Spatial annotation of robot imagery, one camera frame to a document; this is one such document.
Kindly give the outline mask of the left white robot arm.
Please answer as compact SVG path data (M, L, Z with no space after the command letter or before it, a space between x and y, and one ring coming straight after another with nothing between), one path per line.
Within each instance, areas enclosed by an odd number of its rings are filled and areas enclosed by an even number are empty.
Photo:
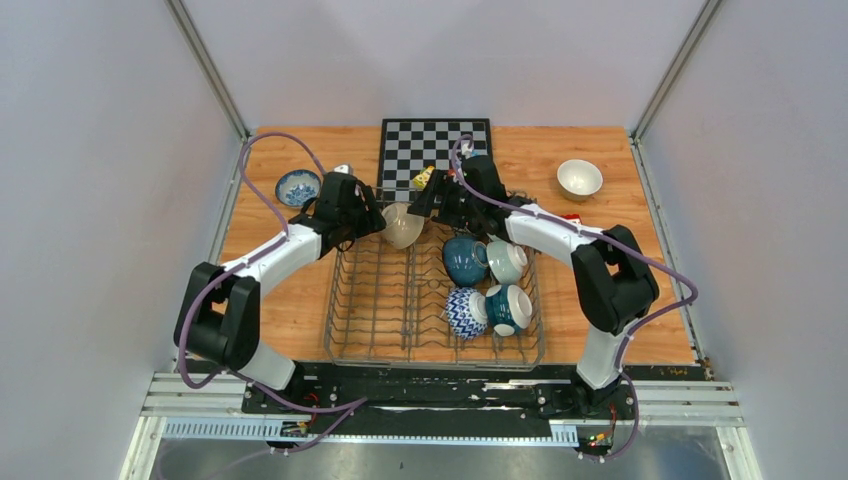
M178 363L199 356L269 387L279 411L298 411L307 389L294 378L297 363L262 342L262 301L301 268L385 227L370 186L348 173L326 174L318 196L279 234L224 265L194 267L173 333Z

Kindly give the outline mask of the beige floral bowl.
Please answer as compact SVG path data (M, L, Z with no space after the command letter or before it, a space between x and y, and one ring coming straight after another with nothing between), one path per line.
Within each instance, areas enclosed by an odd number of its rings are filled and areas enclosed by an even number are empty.
M601 170L583 159L569 159L559 165L556 179L569 200L583 202L598 193L604 183Z

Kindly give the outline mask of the blue zigzag bowl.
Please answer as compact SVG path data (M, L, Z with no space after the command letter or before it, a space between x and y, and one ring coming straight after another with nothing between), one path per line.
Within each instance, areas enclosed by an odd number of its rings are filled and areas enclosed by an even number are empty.
M462 340L476 339L488 329L485 296L473 287L452 289L444 311L453 334Z

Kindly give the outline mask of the blue floral white bowl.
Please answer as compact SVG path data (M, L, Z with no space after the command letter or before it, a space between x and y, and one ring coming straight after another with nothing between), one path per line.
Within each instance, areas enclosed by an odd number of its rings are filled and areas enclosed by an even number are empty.
M311 170L292 170L277 181L275 196L286 207L300 208L318 196L321 184L321 177Z

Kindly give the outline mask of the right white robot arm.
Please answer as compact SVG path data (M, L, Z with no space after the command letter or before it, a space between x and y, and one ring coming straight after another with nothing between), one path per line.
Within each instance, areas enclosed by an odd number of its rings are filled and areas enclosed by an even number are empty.
M570 268L579 306L590 324L571 403L589 418L609 407L608 387L622 376L626 330L646 319L659 297L650 270L653 261L642 254L628 228L585 226L508 193L493 159L485 155L460 160L452 171L434 171L408 211L488 237L485 247L472 248L473 258L501 285L498 295L514 306L522 301L506 287L523 275L528 249Z

